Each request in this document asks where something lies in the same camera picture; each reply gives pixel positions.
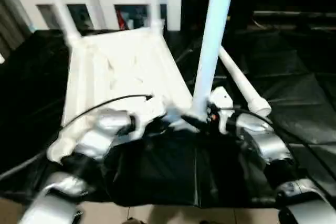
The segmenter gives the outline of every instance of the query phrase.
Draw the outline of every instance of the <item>black tarp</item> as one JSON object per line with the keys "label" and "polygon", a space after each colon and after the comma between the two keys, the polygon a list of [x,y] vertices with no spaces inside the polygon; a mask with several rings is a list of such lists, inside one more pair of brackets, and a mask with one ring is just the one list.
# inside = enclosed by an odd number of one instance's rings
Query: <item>black tarp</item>
{"label": "black tarp", "polygon": [[[272,106],[270,118],[305,139],[336,172],[336,37],[324,31],[241,31],[225,35],[227,51]],[[166,34],[175,58],[194,41]],[[179,68],[193,91],[199,48]],[[68,50],[57,31],[37,31],[0,66],[0,173],[34,156],[51,141],[64,106]],[[219,62],[214,87],[224,86],[246,107]],[[295,140],[295,155],[311,177],[336,197],[336,182]],[[57,165],[45,158],[0,182],[0,196],[30,201]],[[89,200],[199,207],[274,207],[262,172],[227,136],[167,131],[119,146],[106,160],[103,187]]]}

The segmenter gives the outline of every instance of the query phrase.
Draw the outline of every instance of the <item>black fabric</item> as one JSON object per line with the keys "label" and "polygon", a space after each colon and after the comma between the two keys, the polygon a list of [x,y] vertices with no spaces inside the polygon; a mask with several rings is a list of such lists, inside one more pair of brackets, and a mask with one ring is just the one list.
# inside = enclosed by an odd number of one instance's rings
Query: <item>black fabric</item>
{"label": "black fabric", "polygon": [[[166,33],[175,59],[192,37]],[[243,31],[225,35],[225,48],[258,92],[272,106],[270,118],[305,139],[336,172],[335,35]],[[178,67],[193,91],[199,50],[185,54]],[[64,106],[68,50],[57,31],[37,31],[0,65],[2,80],[0,173],[34,156],[52,141]],[[219,62],[213,87],[224,86],[235,105],[244,98]],[[336,182],[302,145],[288,136],[295,156],[332,197]],[[41,158],[0,182],[0,195],[28,202],[43,180],[59,169]],[[101,169],[105,188],[88,200],[199,207],[274,207],[265,176],[242,156],[235,139],[167,131],[113,150]]]}

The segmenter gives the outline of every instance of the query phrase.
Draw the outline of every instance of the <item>white pipe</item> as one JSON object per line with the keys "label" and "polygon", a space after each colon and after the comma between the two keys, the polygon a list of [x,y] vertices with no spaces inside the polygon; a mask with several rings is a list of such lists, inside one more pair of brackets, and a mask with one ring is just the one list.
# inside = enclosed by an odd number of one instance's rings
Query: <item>white pipe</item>
{"label": "white pipe", "polygon": [[223,47],[219,49],[219,57],[243,94],[250,111],[261,116],[268,116],[271,113],[271,106],[258,94]]}
{"label": "white pipe", "polygon": [[161,33],[162,30],[162,24],[161,24],[161,18],[160,18],[160,6],[158,0],[150,0],[149,4],[149,10],[150,10],[150,25],[153,31]]}
{"label": "white pipe", "polygon": [[54,0],[55,11],[58,21],[65,32],[69,46],[73,47],[73,41],[80,39],[80,34],[76,29],[76,25],[72,19],[68,7],[62,0]]}
{"label": "white pipe", "polygon": [[209,0],[193,101],[193,110],[202,118],[206,117],[206,101],[214,80],[229,7],[230,0]]}

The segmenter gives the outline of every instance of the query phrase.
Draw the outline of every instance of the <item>white connector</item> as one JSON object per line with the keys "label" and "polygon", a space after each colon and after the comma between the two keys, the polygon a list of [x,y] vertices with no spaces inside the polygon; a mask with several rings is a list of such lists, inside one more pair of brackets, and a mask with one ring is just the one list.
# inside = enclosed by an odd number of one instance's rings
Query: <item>white connector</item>
{"label": "white connector", "polygon": [[[213,90],[209,96],[209,102],[216,105],[219,109],[230,109],[233,107],[233,100],[224,87],[218,87]],[[227,119],[233,114],[233,110],[219,111],[219,127],[218,130],[222,134],[227,134],[226,123]]]}

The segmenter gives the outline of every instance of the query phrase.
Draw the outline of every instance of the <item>red object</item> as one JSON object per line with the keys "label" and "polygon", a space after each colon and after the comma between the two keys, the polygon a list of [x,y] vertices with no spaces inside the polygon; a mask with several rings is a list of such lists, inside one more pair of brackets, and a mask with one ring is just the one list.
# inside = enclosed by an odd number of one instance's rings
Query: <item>red object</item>
{"label": "red object", "polygon": [[120,30],[128,30],[126,22],[123,20],[120,11],[117,11],[117,19]]}

